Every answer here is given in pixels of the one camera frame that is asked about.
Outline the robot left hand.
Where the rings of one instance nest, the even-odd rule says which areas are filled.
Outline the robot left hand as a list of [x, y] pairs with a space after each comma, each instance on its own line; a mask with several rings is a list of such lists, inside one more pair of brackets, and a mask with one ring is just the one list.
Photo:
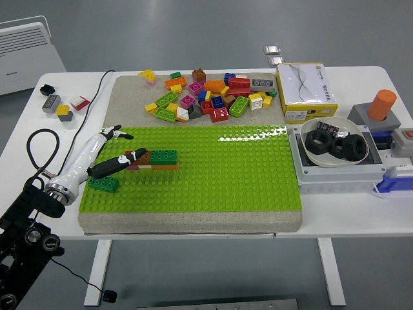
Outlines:
[[105, 143], [110, 139], [131, 140], [133, 138], [132, 135], [121, 132], [120, 129], [121, 125], [116, 125], [103, 129], [102, 132], [92, 136], [75, 161], [45, 185], [45, 192], [56, 192], [65, 197], [67, 202], [71, 204], [78, 197], [80, 184], [89, 177], [104, 178], [127, 168], [142, 157], [146, 153], [145, 148], [133, 150], [126, 155], [120, 155], [99, 164], [95, 163]]

